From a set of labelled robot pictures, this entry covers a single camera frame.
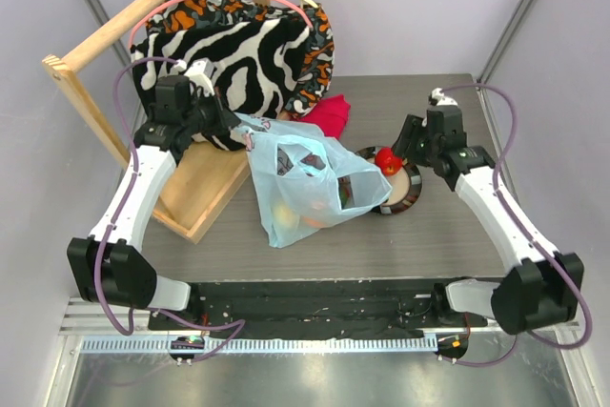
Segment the red yellow cherry bunch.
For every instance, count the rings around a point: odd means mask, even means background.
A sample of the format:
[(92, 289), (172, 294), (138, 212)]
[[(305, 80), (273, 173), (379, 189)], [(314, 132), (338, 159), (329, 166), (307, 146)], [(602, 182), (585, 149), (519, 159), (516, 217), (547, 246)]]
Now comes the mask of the red yellow cherry bunch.
[(338, 180), (338, 195), (342, 209), (350, 209), (355, 205), (352, 182), (349, 176), (340, 177)]

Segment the light blue cartoon plastic bag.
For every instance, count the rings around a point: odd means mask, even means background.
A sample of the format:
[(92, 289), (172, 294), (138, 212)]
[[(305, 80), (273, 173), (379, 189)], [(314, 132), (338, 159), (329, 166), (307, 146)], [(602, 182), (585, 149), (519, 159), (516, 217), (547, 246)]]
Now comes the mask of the light blue cartoon plastic bag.
[[(283, 230), (272, 209), (284, 203), (296, 214), (323, 215), (334, 226), (368, 213), (392, 190), (380, 168), (325, 136), (318, 126), (239, 114), (232, 136), (243, 141), (254, 182), (261, 225), (269, 245), (285, 248), (321, 229), (304, 224)], [(342, 209), (340, 177), (349, 176), (355, 205)]]

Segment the yellow pear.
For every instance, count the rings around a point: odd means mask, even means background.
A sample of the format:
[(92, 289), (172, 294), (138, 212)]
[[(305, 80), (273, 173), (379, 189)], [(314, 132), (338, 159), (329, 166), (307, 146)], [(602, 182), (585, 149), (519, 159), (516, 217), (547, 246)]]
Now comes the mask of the yellow pear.
[(272, 213), (275, 225), (283, 230), (291, 230), (299, 224), (299, 215), (284, 203), (274, 205)]

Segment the orange persimmon fruit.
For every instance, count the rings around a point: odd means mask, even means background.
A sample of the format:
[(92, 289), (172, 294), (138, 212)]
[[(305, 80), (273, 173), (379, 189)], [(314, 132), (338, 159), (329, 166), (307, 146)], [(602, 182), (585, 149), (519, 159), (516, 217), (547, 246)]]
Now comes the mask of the orange persimmon fruit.
[(302, 215), (300, 219), (304, 224), (316, 229), (325, 229), (334, 226), (334, 223), (328, 218), (325, 218), (323, 215)]

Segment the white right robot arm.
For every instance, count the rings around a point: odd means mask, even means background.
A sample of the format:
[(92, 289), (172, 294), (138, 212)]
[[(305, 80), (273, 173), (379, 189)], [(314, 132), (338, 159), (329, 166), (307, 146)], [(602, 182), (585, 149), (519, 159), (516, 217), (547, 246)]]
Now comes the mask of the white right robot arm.
[(411, 164), (429, 167), (470, 208), (492, 240), (506, 271), (500, 282), (459, 279), (430, 303), (435, 322), (455, 324), (466, 314), (493, 319), (508, 335), (572, 320), (584, 266), (561, 253), (524, 215), (481, 146), (470, 146), (457, 106), (408, 115), (392, 147)]

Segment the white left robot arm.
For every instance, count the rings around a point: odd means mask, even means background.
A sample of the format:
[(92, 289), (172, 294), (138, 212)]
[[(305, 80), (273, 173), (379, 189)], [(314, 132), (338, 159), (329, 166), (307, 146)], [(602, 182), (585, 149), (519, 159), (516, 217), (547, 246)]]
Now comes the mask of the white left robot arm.
[(136, 310), (167, 309), (181, 329), (195, 328), (203, 307), (189, 284), (159, 275), (142, 254), (157, 199), (196, 135), (227, 134), (239, 118), (211, 79), (189, 72), (160, 78), (152, 114), (133, 137), (127, 171), (108, 209), (67, 249), (77, 289), (90, 302)]

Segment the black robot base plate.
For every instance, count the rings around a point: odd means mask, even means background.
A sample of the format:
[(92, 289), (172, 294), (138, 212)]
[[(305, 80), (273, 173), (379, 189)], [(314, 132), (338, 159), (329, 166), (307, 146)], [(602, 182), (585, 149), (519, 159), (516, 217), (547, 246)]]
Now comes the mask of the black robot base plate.
[(200, 282), (180, 317), (215, 328), (242, 319), (245, 339), (421, 337), (432, 328), (484, 327), (441, 302), (446, 278)]

